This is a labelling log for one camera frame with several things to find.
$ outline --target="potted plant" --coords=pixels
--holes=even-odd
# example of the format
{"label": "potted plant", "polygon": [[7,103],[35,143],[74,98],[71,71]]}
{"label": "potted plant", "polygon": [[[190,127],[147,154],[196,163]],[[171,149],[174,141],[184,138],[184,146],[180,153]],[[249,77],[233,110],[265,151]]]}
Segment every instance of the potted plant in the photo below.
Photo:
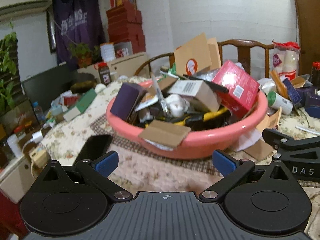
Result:
{"label": "potted plant", "polygon": [[4,112],[9,106],[13,109],[15,102],[12,98],[14,82],[10,81],[9,75],[15,75],[17,66],[13,58],[17,50],[17,33],[13,31],[13,24],[8,25],[12,32],[0,41],[0,112]]}
{"label": "potted plant", "polygon": [[69,51],[71,52],[71,58],[75,57],[78,60],[79,68],[87,67],[92,64],[92,61],[96,61],[99,58],[100,48],[95,46],[91,51],[89,45],[81,42],[79,44],[69,44]]}

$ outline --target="triangular cutout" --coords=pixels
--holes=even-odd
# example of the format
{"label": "triangular cutout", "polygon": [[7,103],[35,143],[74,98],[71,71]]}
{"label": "triangular cutout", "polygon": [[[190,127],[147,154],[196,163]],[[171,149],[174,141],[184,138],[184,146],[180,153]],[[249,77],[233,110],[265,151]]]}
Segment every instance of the triangular cutout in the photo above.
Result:
{"label": "triangular cutout", "polygon": [[299,158],[299,159],[309,159],[309,160],[316,160],[318,156],[316,152],[309,152],[309,153],[299,153],[295,155],[290,155],[292,158]]}
{"label": "triangular cutout", "polygon": [[272,179],[282,179],[282,180],[288,180],[288,176],[285,174],[284,170],[281,166],[275,166],[273,168],[273,171],[271,172],[270,178]]}
{"label": "triangular cutout", "polygon": [[51,167],[47,174],[44,176],[43,181],[51,181],[51,180],[57,180],[59,179],[58,173],[55,169],[55,167]]}

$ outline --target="purple curtain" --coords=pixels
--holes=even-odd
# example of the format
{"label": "purple curtain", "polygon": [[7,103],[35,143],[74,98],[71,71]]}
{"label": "purple curtain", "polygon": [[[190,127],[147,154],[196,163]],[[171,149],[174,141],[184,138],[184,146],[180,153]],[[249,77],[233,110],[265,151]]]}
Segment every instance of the purple curtain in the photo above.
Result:
{"label": "purple curtain", "polygon": [[99,12],[98,0],[53,0],[58,64],[66,61],[71,70],[77,69],[77,60],[70,59],[70,39],[89,44],[90,49],[106,41]]}

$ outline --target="floral tablecloth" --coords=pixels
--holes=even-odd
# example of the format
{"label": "floral tablecloth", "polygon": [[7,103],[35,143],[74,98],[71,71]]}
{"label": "floral tablecloth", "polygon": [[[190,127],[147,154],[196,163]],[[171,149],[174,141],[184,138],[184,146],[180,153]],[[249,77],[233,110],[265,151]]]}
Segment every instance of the floral tablecloth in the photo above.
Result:
{"label": "floral tablecloth", "polygon": [[[125,138],[117,136],[105,118],[109,101],[116,96],[123,82],[139,83],[142,77],[112,82],[100,92],[93,103],[81,116],[71,122],[62,122],[42,140],[42,146],[51,158],[60,161],[61,165],[72,165],[86,140],[97,134],[113,134],[114,139],[109,150],[119,154],[119,166],[109,177],[121,187],[132,192],[137,191],[195,191],[204,189],[220,180],[221,174],[212,167],[210,158],[193,161],[171,160],[159,157],[145,148]],[[320,121],[314,119],[316,130],[320,130]],[[279,131],[303,139],[314,135],[295,128],[296,124],[307,127],[307,120],[301,116],[282,116]],[[258,164],[269,164],[272,154],[257,162],[245,152],[227,151],[236,159],[248,158]],[[313,239],[320,239],[320,186],[318,183],[300,181],[303,189],[312,202],[312,214],[306,233]]]}

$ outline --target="green lid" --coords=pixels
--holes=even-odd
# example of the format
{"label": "green lid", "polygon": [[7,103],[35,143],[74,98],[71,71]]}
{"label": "green lid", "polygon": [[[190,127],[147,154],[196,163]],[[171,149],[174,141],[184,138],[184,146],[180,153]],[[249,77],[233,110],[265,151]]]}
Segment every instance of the green lid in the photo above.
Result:
{"label": "green lid", "polygon": [[274,91],[270,91],[268,96],[267,96],[267,99],[268,99],[268,105],[269,106],[273,106],[273,104],[275,103],[276,101],[276,92]]}

